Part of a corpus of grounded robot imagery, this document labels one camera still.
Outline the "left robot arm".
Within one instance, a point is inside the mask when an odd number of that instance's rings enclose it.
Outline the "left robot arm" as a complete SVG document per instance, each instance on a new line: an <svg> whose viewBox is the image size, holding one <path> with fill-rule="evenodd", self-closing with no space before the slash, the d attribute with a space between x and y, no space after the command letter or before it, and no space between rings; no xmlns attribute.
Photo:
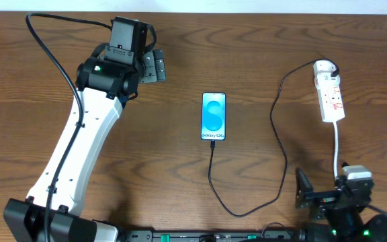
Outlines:
<svg viewBox="0 0 387 242"><path fill-rule="evenodd" d="M152 25L116 17L70 81L73 104L55 150L25 200L10 199L3 218L17 241L125 241L122 227L81 217L91 173L112 126L138 85L166 78Z"/></svg>

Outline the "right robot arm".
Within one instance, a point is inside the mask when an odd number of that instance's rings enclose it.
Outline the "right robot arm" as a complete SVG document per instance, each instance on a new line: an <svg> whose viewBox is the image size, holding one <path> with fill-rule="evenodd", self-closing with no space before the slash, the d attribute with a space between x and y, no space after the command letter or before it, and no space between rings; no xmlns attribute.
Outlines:
<svg viewBox="0 0 387 242"><path fill-rule="evenodd" d="M335 188L315 192L306 174L296 170L296 208L309 209L311 220L292 235L292 241L387 241L387 212L371 205L372 173L362 165L343 164Z"/></svg>

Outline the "blue Samsung Galaxy smartphone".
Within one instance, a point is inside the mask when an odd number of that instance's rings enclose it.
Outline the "blue Samsung Galaxy smartphone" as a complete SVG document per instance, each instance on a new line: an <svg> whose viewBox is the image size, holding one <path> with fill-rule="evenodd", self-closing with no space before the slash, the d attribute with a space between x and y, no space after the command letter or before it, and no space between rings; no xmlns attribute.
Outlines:
<svg viewBox="0 0 387 242"><path fill-rule="evenodd" d="M226 139L225 93L204 92L202 94L201 139Z"/></svg>

